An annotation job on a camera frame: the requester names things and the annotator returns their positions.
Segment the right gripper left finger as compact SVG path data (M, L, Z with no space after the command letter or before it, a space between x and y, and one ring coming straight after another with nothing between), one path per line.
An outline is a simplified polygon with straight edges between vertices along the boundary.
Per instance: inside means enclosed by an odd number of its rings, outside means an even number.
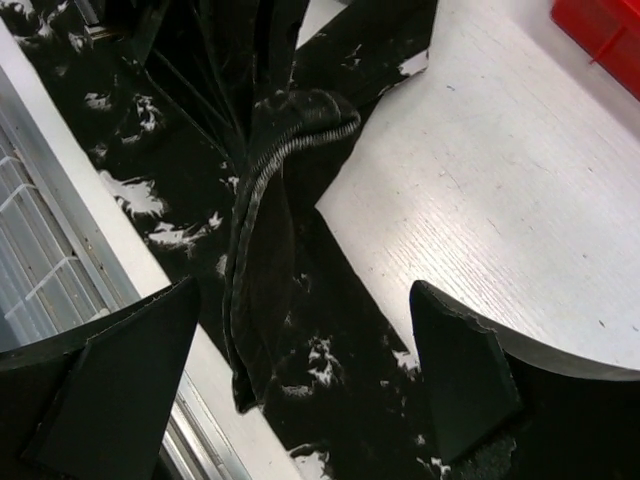
M2 478L152 478L200 306L186 277L2 353Z

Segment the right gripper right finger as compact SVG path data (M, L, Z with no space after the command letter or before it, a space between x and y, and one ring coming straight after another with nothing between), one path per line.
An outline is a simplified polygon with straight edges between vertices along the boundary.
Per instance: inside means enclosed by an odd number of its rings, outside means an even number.
M635 479L639 373L410 291L429 436L452 479Z

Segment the black white splatter trousers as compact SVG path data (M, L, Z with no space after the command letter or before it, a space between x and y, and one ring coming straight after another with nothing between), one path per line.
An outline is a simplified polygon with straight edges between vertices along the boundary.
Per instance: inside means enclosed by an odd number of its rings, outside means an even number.
M1 17L112 198L202 324L239 418L324 479L506 479L516 443L436 447L421 361L316 204L432 1L356 1L307 42L304 1L5 1Z

